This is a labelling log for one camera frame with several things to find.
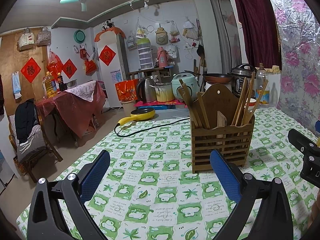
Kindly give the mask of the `wooden chopstick bundle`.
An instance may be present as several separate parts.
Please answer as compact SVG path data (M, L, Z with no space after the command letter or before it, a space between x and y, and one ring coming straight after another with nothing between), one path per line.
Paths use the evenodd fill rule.
M248 84L247 84L247 90L249 88L249 84L250 84L250 81L248 79ZM244 110L245 110L245 99L246 99L246 95L247 95L247 90L246 90L246 94L245 94L245 97L242 101L242 109L240 110L240 114L239 114L239 117L238 117L238 122L236 124L236 126L241 126L241 122L242 122L242 117L243 117L243 114L244 114Z
M199 101L199 104L200 104L200 107L201 107L201 111L202 111L202 115L203 115L203 118L204 118L204 122L206 124L206 129L210 129L210 123L209 123L208 116L207 116L207 113L206 113L206 108L205 108L205 105L204 105L204 101L202 99L202 94L200 92L197 93L197 98L198 98L198 101Z
M254 115L254 112L255 110L257 109L257 107L259 106L259 103L260 103L260 100L265 92L265 89L268 85L268 80L265 80L264 84L263 84L263 87L262 87L262 90L260 91L260 94L255 102L255 105L253 107L253 109L250 111L250 112L246 112L246 115L244 116L244 120L243 120L243 124L246 125L249 123L249 121L251 120L251 118L253 117Z
M249 88L247 90L247 95L246 95L246 99L245 99L245 110L244 110L244 114L242 117L242 125L247 124L247 116L248 116L248 108L249 108L249 104L250 104L250 100L251 100L251 96L252 96L252 90L253 90L253 85L254 85L254 80L255 80L255 72L252 73L252 77L250 80L250 84L249 84Z
M238 101L238 104L237 104L237 107L236 107L236 110L235 110L235 113L234 113L234 118L233 118L233 121L232 121L232 125L233 126L236 126L236 124L238 122L238 117L239 117L239 114L240 114L240 110L243 108L242 107L242 101L243 101L243 99L245 97L245 94L246 94L247 84L248 84L248 79L245 78L244 82L242 84L242 91L241 91L241 94L240 94L240 98L239 98L239 101Z
M191 120L194 122L195 127L198 128L199 124L195 116L195 112L193 111L193 108L192 108L192 100L189 95L189 92L188 91L185 92L185 90L182 87L178 88L178 92L180 96L183 98L184 103L188 107Z

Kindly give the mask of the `lone wooden chopstick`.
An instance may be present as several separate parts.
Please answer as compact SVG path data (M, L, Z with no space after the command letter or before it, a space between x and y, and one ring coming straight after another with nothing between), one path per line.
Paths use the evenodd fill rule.
M196 128L202 128L202 122L193 103L193 99L190 96L189 89L182 79L179 79L179 82L181 88L178 89L178 92L189 109L190 118L194 122Z

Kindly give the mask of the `red white bowl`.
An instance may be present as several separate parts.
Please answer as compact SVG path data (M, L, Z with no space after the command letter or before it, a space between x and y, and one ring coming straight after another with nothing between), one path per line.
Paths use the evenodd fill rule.
M254 107L256 103L256 100L254 98L250 98L249 107Z

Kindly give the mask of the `clear plastic oil bottle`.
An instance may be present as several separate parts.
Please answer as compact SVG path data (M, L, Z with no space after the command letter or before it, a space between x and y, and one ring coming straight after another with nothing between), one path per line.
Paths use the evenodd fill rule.
M269 84L266 85L265 89L263 90L265 82L268 82L267 72L264 68L262 63L259 63L259 68L256 72L256 89L255 89L255 97L256 99L260 99L260 104L263 106L267 106L270 102L270 88Z

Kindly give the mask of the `wooden chair with clothes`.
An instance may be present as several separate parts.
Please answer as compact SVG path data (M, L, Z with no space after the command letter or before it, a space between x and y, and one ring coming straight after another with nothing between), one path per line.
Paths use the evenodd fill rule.
M53 154L59 162L63 161L63 158L46 135L34 99L19 104L15 114L8 118L9 141L16 152L14 162L23 175L27 174L36 182L32 168L43 155Z

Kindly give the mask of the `black silver pressure cooker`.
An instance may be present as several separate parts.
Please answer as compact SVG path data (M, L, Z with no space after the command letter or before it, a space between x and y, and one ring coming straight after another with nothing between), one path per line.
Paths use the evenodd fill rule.
M247 78L250 82L252 73L257 73L257 69L248 63L240 64L232 68L231 72L228 73L232 78L232 93L240 98L242 92L242 85L244 79Z

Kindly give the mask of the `wooden chopstick holder box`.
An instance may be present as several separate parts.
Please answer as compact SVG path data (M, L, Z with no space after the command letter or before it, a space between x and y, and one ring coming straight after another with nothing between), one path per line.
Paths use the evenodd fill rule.
M202 115L198 99L193 103L202 122L202 128L196 128L191 120L191 170L193 173L209 171L210 154L219 151L230 163L243 167L249 154L253 137L255 116L248 124L233 126L232 121L239 99L224 85L211 85L202 99L210 123L210 129Z

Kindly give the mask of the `dark red curtain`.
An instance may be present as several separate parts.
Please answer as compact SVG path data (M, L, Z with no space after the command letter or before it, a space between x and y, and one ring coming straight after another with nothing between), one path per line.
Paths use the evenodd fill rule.
M281 67L281 47L271 1L235 0L235 4L249 64Z

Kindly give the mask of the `white cooker with brown pan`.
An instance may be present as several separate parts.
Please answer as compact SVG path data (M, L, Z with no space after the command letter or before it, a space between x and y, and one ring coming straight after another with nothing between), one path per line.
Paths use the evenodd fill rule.
M232 90L232 79L233 76L229 74L217 74L217 73L207 73L207 74L199 74L195 72L191 72L189 70L185 70L186 73L190 73L195 75L196 77L202 76L206 83L211 85L215 83L223 84L226 86L230 91Z

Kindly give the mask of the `red covered side table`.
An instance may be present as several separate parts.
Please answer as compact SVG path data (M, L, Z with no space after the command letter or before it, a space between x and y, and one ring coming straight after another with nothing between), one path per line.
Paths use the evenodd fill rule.
M92 118L100 118L105 104L105 93L99 81L92 80L36 104L39 115L46 118L56 110L65 125L82 138Z

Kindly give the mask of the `yellow cooking oil jug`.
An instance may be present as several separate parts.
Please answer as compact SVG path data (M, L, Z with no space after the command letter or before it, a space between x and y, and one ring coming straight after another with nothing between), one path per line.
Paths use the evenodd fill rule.
M57 86L51 72L47 71L42 81L44 94L46 98L52 98L57 95Z

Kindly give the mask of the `yellow electric frying pan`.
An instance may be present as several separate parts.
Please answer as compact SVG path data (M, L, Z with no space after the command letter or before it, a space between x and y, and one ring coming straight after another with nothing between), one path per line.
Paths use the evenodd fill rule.
M118 126L123 126L124 124L131 121L145 121L152 119L156 114L153 108L139 108L135 109L130 113L130 116L122 118L118 121Z

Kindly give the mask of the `red gift bag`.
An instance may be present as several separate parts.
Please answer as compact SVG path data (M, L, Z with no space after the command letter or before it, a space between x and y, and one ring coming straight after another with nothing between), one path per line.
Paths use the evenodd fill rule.
M133 80L127 80L127 81L121 81L119 83L115 84L117 96L119 101L127 102L132 100L137 100L137 86L138 86L139 80L133 79Z

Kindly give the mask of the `yellow cooking pot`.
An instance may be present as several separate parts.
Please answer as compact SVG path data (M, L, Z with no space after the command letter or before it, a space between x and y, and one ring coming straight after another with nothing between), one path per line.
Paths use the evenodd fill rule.
M158 102L169 102L175 99L171 83L158 83L150 87L155 89Z

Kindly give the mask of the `steel electric kettle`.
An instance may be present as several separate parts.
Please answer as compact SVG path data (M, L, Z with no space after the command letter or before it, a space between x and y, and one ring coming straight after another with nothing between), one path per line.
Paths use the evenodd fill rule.
M138 100L146 103L157 100L156 91L154 89L154 82L150 77L144 77L137 85L137 98Z

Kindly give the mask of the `pink thermos jug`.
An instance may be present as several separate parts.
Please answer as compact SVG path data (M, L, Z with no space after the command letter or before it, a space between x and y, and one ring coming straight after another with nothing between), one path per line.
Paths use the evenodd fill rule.
M157 60L159 68L168 66L169 55L163 47L159 47L157 50Z

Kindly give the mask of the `white refrigerator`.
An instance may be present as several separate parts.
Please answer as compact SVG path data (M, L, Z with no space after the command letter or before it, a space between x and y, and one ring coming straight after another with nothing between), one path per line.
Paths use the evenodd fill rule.
M129 65L126 55L125 34L120 28L105 29L95 36L98 49L100 72L106 89L110 107L121 107L116 83L126 81L129 76Z

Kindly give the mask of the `stacked plastic drawer tower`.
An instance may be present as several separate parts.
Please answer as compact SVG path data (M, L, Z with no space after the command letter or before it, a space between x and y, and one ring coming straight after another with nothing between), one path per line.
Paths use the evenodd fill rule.
M140 38L137 41L138 56L141 69L153 68L151 43L148 38Z

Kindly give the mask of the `floral foil wall cover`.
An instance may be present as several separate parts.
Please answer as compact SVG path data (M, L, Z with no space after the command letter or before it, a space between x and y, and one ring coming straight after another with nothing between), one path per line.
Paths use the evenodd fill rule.
M319 23L304 0L270 1L281 46L278 108L319 136Z

